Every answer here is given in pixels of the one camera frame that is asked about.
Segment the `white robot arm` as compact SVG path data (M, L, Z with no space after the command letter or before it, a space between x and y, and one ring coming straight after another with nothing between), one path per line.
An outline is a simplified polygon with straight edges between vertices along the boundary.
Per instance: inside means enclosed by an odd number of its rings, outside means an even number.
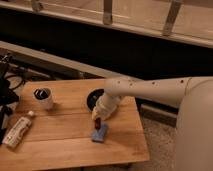
M178 108L173 171L213 171L213 76L108 78L92 119L108 119L126 96Z

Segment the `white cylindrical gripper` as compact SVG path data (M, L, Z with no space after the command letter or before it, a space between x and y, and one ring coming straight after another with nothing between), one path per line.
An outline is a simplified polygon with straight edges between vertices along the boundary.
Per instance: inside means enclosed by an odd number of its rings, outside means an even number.
M97 118L101 118L102 120L108 119L116 111L121 100L120 96L110 96L104 93L99 97L96 106L92 110L92 120L95 121Z

